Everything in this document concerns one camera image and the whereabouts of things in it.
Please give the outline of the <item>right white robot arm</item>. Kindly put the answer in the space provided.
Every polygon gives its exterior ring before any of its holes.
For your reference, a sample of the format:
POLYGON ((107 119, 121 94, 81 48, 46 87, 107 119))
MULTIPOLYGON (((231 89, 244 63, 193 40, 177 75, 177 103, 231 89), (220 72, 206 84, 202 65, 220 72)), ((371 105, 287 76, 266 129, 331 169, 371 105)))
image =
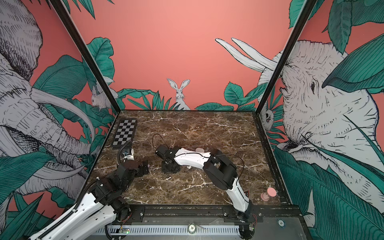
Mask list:
POLYGON ((180 166, 203 170, 217 188, 224 190, 231 199, 237 217, 247 222, 251 215, 252 201, 243 191, 236 165, 221 151, 194 152, 181 147, 168 148, 160 145, 155 154, 162 159, 164 173, 175 173, 180 166))

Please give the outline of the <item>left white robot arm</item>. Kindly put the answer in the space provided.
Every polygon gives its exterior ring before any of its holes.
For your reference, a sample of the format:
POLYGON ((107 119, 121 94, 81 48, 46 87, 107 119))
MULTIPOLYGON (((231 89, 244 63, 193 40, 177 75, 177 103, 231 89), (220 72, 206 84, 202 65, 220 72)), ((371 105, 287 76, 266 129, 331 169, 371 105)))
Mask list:
POLYGON ((105 177, 96 180, 63 216, 29 237, 30 240, 84 240, 114 221, 125 223, 132 217, 130 205, 122 197, 136 177, 149 173, 147 162, 125 161, 105 177))

